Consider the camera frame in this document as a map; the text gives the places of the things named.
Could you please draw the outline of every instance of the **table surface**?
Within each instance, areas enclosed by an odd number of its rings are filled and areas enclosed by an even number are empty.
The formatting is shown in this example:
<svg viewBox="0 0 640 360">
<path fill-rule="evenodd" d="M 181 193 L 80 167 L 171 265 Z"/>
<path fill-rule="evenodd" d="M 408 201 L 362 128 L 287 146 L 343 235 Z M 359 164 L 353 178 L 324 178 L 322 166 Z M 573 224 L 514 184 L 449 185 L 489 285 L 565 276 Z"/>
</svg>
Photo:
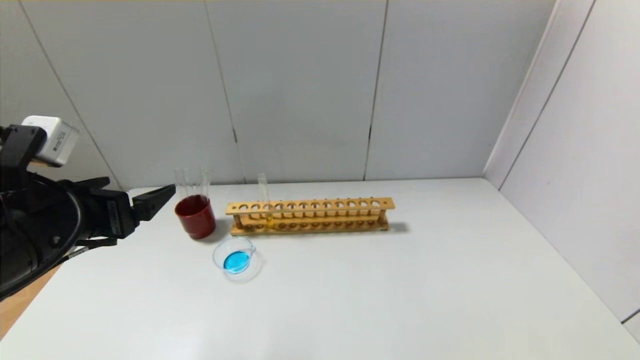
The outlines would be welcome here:
<svg viewBox="0 0 640 360">
<path fill-rule="evenodd" d="M 193 241 L 174 197 L 116 247 L 69 261 L 4 340 L 12 359 L 640 359 L 640 345 L 483 179 L 272 184 L 271 200 L 393 197 L 391 230 L 254 238 L 262 270 L 226 280 L 218 229 Z M 131 191 L 131 195 L 144 192 Z"/>
</svg>

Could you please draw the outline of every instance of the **test tube rack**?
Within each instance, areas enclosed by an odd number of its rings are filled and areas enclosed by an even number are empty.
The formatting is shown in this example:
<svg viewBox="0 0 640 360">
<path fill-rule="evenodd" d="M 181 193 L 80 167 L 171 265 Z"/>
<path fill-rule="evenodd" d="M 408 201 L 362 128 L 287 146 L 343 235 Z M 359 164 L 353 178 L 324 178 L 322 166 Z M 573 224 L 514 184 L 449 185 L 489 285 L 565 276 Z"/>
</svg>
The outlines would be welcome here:
<svg viewBox="0 0 640 360">
<path fill-rule="evenodd" d="M 387 210 L 396 205 L 390 197 L 230 202 L 231 235 L 343 233 L 389 230 Z M 273 217 L 267 226 L 268 216 Z"/>
</svg>

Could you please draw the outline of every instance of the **yellow liquid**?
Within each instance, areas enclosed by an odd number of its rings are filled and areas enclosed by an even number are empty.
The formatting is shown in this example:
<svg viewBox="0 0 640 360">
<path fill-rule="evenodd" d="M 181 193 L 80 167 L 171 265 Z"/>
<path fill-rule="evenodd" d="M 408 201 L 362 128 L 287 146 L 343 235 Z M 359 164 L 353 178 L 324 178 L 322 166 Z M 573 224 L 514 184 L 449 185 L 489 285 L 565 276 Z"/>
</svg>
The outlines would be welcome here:
<svg viewBox="0 0 640 360">
<path fill-rule="evenodd" d="M 269 229 L 273 229 L 274 227 L 276 227 L 276 224 L 273 221 L 273 215 L 271 214 L 267 214 L 267 227 Z"/>
</svg>

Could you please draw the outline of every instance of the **test tube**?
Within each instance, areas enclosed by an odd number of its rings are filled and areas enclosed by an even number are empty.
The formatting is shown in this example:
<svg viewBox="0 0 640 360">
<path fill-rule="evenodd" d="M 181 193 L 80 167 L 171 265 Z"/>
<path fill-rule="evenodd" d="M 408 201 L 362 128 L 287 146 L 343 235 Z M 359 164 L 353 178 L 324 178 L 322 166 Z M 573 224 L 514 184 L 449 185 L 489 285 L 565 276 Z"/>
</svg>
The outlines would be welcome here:
<svg viewBox="0 0 640 360">
<path fill-rule="evenodd" d="M 267 175 L 263 172 L 258 174 L 258 187 L 260 188 L 260 196 L 262 197 L 262 208 L 265 210 L 271 210 L 271 202 L 269 201 L 269 189 L 267 188 Z M 273 215 L 271 213 L 266 214 L 267 227 L 273 229 L 275 224 L 273 222 Z"/>
</svg>

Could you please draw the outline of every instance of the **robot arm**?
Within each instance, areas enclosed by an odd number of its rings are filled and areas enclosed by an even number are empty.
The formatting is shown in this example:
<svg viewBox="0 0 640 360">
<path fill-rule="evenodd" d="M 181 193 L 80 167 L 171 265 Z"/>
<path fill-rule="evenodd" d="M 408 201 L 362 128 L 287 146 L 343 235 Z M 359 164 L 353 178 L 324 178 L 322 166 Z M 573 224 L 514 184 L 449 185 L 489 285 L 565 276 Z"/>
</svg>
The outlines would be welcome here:
<svg viewBox="0 0 640 360">
<path fill-rule="evenodd" d="M 31 161 L 64 165 L 77 136 L 52 117 L 0 127 L 0 300 L 75 255 L 116 245 L 175 193 L 165 186 L 133 198 L 130 207 L 127 193 L 102 189 L 108 177 L 74 183 L 27 171 Z M 84 248 L 70 253 L 75 246 Z"/>
</svg>

